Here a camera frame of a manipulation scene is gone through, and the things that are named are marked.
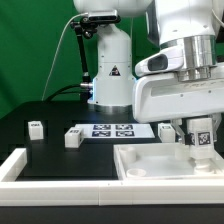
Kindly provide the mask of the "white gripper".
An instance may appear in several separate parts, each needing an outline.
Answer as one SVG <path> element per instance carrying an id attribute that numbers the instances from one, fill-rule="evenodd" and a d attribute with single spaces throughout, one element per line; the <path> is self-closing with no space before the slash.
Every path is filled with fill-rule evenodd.
<path id="1" fill-rule="evenodd" d="M 181 83 L 174 73 L 145 76 L 134 86 L 132 105 L 139 123 L 172 120 L 184 144 L 181 118 L 224 112 L 224 77 Z"/>

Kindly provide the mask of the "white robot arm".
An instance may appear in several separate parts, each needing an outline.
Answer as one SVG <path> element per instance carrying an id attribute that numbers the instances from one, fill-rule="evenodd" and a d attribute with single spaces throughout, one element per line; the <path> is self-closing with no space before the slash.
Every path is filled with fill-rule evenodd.
<path id="1" fill-rule="evenodd" d="M 215 43 L 224 26 L 224 0 L 73 0 L 94 21 L 108 11 L 147 18 L 160 51 L 135 67 L 133 117 L 146 123 L 224 112 L 224 62 Z"/>

